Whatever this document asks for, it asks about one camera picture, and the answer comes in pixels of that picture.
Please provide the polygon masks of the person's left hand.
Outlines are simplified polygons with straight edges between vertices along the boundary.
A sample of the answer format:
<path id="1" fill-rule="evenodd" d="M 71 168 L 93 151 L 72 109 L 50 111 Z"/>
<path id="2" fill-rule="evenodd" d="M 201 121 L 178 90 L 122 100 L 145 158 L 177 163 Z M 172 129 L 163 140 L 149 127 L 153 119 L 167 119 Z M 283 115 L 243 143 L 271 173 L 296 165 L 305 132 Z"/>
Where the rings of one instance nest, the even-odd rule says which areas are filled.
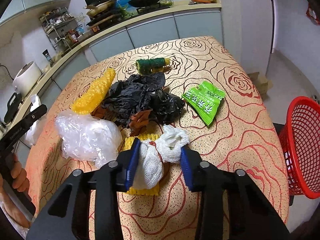
<path id="1" fill-rule="evenodd" d="M 16 154 L 13 154 L 14 166 L 11 170 L 11 175 L 14 179 L 12 187 L 18 192 L 24 192 L 29 190 L 30 182 L 27 178 L 27 172 L 22 167 Z M 25 215 L 19 210 L 19 208 L 10 199 L 8 194 L 3 189 L 3 178 L 1 176 L 1 202 L 4 205 L 4 210 L 7 214 L 23 228 L 30 228 L 30 222 L 26 219 Z"/>

